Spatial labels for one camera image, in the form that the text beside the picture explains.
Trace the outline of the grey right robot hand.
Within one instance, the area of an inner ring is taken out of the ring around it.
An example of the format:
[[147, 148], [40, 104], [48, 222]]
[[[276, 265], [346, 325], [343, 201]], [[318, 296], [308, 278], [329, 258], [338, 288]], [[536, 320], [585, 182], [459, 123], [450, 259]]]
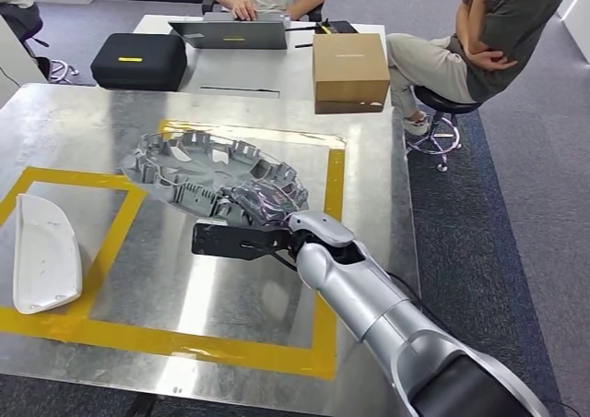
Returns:
[[232, 188], [232, 200], [243, 209], [252, 225], [281, 226], [290, 214], [309, 207], [309, 191], [303, 186], [246, 182]]

